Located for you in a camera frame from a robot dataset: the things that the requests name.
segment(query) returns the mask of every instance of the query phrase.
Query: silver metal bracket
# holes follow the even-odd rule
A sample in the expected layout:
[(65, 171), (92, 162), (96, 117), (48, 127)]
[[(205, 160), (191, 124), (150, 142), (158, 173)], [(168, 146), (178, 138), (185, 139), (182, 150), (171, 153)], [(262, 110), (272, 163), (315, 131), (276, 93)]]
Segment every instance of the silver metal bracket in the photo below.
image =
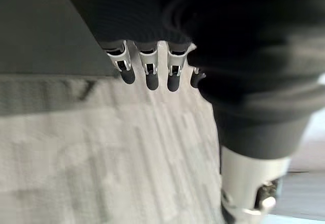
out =
[(268, 197), (261, 201), (258, 209), (238, 209), (229, 205), (223, 197), (221, 197), (221, 201), (229, 214), (235, 218), (234, 224), (260, 224), (276, 205), (275, 197)]
[(106, 54), (111, 59), (114, 67), (116, 67), (120, 72), (122, 72), (122, 69), (119, 66), (119, 64), (121, 62), (124, 63), (125, 68), (126, 68), (127, 71), (131, 70), (131, 67), (132, 67), (130, 54), (128, 52), (128, 47), (126, 45), (125, 40), (123, 41), (123, 46), (124, 46), (124, 51), (121, 54), (118, 54), (118, 55), (113, 55), (113, 54), (109, 53), (108, 51), (106, 51)]
[(158, 47), (152, 53), (146, 54), (139, 51), (142, 67), (146, 75), (149, 75), (148, 65), (153, 66), (153, 74), (156, 75), (158, 72)]
[(194, 68), (193, 72), (194, 72), (195, 74), (199, 74), (199, 68)]
[(186, 60), (186, 56), (187, 56), (187, 51), (184, 54), (181, 55), (176, 55), (176, 54), (172, 54), (171, 51), (169, 50), (168, 47), (168, 73), (170, 76), (173, 75), (173, 70), (175, 69), (174, 67), (178, 67), (177, 68), (177, 76), (181, 75), (182, 69), (184, 67), (184, 63)]

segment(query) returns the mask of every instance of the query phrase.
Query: robotic hand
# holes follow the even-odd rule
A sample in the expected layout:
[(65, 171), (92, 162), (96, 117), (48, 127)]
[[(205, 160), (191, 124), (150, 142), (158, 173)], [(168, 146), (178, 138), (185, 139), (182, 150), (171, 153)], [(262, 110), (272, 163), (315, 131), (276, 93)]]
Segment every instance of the robotic hand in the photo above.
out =
[[(123, 40), (136, 42), (152, 90), (156, 42), (178, 44), (169, 45), (171, 91), (179, 85), (184, 49), (195, 43), (188, 54), (191, 83), (213, 106), (223, 216), (227, 223), (260, 223), (276, 205), (310, 115), (325, 102), (317, 84), (325, 72), (325, 0), (72, 2), (127, 83), (134, 72)], [(197, 83), (198, 76), (205, 78)]]

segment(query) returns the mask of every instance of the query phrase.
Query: black fingertip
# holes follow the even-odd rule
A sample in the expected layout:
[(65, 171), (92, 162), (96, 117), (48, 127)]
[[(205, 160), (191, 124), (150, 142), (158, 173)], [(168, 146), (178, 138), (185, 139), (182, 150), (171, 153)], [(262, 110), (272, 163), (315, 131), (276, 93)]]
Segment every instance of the black fingertip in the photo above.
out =
[(123, 81), (127, 84), (133, 84), (136, 80), (136, 75), (134, 74), (133, 67), (129, 71), (123, 70), (120, 72)]
[(198, 84), (199, 84), (199, 81), (203, 78), (205, 78), (206, 75), (204, 73), (198, 73), (196, 74), (194, 71), (192, 72), (192, 76), (191, 76), (191, 86), (193, 88), (198, 88)]
[(146, 83), (150, 90), (156, 90), (159, 86), (158, 74), (146, 75)]
[(175, 92), (179, 88), (180, 76), (177, 75), (168, 75), (167, 88), (171, 92)]

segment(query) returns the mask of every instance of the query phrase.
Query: gray carpet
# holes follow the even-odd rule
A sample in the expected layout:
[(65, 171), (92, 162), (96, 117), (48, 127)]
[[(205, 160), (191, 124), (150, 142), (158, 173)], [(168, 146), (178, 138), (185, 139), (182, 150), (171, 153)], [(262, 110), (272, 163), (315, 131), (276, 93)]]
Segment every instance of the gray carpet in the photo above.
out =
[(149, 91), (132, 56), (135, 84), (84, 103), (82, 81), (0, 83), (0, 223), (221, 223), (211, 106), (190, 68)]

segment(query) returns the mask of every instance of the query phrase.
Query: black fabric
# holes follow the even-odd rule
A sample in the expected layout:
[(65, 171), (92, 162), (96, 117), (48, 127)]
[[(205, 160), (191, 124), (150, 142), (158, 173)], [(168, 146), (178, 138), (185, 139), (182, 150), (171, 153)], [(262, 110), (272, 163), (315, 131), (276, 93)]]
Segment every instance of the black fabric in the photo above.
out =
[(147, 42), (147, 43), (141, 43), (141, 42), (135, 42), (136, 47), (141, 52), (149, 52), (152, 53), (157, 49), (157, 42)]
[(181, 32), (165, 28), (158, 0), (71, 0), (96, 40), (189, 42)]
[(109, 51), (124, 51), (124, 44), (123, 40), (117, 40), (113, 42), (101, 42), (101, 48), (104, 50), (109, 50)]
[(220, 144), (241, 154), (291, 154), (324, 106), (316, 81), (325, 72), (325, 0), (72, 2), (99, 44), (192, 40), (188, 63), (206, 74), (199, 90), (213, 105)]
[(184, 54), (189, 48), (189, 46), (190, 43), (176, 44), (176, 43), (168, 42), (168, 48), (171, 52), (178, 52), (181, 54)]

